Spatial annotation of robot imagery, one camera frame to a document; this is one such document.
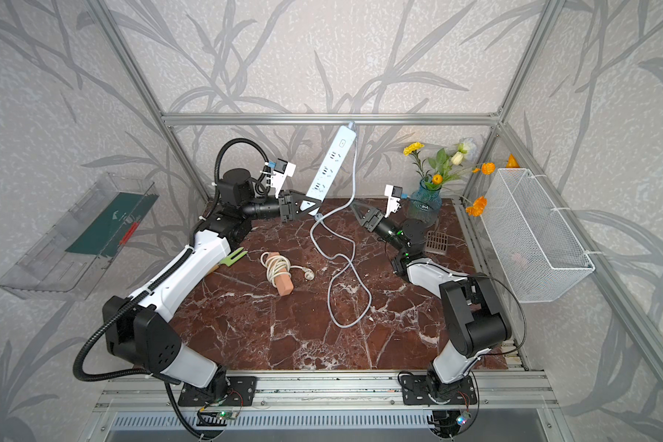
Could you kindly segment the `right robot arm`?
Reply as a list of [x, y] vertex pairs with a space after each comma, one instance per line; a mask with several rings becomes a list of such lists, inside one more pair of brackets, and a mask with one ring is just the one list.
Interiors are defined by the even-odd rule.
[[449, 342], [427, 370], [427, 393], [435, 403], [466, 394], [462, 385], [482, 357], [512, 336], [504, 305], [486, 274], [462, 274], [425, 255], [427, 227], [418, 219], [398, 225], [374, 206], [351, 205], [359, 224], [398, 253], [392, 270], [442, 301]]

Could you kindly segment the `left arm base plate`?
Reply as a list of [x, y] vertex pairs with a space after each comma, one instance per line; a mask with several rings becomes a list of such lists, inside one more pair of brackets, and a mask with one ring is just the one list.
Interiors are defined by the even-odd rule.
[[256, 392], [257, 378], [254, 376], [227, 377], [213, 388], [197, 388], [184, 384], [177, 401], [180, 407], [223, 405], [250, 407]]

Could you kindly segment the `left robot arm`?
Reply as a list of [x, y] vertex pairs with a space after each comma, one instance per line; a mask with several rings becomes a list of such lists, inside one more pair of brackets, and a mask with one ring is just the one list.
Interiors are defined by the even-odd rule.
[[[194, 287], [235, 252], [255, 219], [300, 219], [320, 208], [319, 198], [281, 186], [291, 164], [263, 162], [258, 179], [248, 169], [215, 173], [215, 200], [199, 218], [185, 248], [162, 271], [127, 298], [113, 297], [103, 307], [103, 324], [88, 338], [73, 366], [76, 379], [96, 382], [152, 375], [166, 385], [184, 383], [217, 401], [230, 389], [226, 368], [182, 342], [170, 322]], [[132, 368], [90, 374], [84, 363], [99, 339], [110, 354]]]

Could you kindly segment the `grey white power strip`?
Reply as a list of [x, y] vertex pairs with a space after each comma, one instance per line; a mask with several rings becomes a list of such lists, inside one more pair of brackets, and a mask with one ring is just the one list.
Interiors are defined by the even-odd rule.
[[307, 197], [319, 201], [325, 199], [356, 139], [357, 132], [353, 128], [348, 125], [339, 128], [306, 193]]

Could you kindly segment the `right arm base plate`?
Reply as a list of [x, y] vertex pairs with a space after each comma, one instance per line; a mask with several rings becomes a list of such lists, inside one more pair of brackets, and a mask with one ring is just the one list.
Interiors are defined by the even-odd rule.
[[471, 376], [453, 383], [442, 383], [434, 372], [417, 375], [403, 370], [396, 379], [405, 405], [458, 405], [468, 408], [479, 401]]

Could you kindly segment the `pink power strip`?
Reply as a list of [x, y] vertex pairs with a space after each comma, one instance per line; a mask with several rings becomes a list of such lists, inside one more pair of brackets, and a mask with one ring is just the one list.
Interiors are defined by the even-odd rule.
[[278, 252], [267, 252], [262, 257], [266, 269], [266, 278], [276, 288], [282, 297], [288, 296], [294, 290], [291, 278], [291, 263], [289, 259]]

